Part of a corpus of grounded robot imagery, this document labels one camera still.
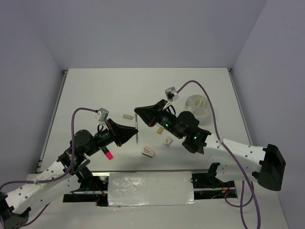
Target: gray wall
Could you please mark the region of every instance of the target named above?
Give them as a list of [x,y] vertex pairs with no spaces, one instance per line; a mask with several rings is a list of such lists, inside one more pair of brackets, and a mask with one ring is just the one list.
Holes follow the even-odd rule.
[[266,0],[22,0],[61,68],[232,67]]
[[2,184],[35,171],[62,73],[19,0],[0,0],[0,21]]
[[255,144],[280,147],[287,167],[279,197],[291,229],[304,228],[305,1],[268,0],[233,78]]

